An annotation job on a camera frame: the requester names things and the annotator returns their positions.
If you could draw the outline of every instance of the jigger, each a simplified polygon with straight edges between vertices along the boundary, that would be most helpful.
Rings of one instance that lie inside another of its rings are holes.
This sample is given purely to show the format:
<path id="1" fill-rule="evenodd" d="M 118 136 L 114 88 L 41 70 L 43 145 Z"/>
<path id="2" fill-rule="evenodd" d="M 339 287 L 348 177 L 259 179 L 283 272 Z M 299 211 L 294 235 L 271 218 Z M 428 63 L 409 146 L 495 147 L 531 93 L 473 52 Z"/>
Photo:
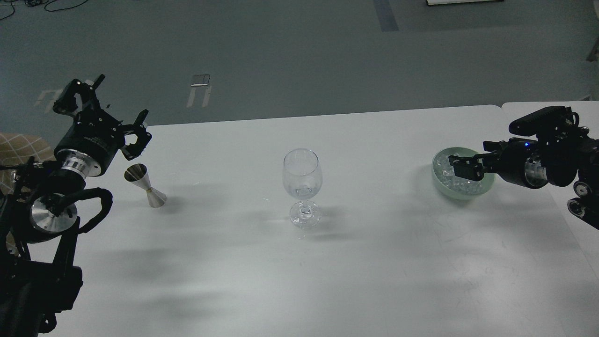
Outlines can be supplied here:
<path id="1" fill-rule="evenodd" d="M 164 195 L 164 193 L 150 186 L 148 169 L 144 164 L 135 164 L 129 166 L 129 168 L 127 168 L 125 171 L 125 180 L 146 190 L 150 207 L 160 207 L 166 202 L 167 197 Z"/>

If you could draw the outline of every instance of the glass stem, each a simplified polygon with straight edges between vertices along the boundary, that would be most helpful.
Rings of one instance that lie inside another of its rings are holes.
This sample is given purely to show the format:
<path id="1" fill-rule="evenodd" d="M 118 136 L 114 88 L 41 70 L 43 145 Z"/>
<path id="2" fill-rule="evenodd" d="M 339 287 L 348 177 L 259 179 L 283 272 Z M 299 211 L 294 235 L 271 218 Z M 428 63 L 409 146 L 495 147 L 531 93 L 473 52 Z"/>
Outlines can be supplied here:
<path id="1" fill-rule="evenodd" d="M 307 205 L 302 205 L 301 208 L 299 209 L 299 212 L 301 213 L 303 218 L 309 218 L 312 216 L 312 207 L 307 206 Z"/>

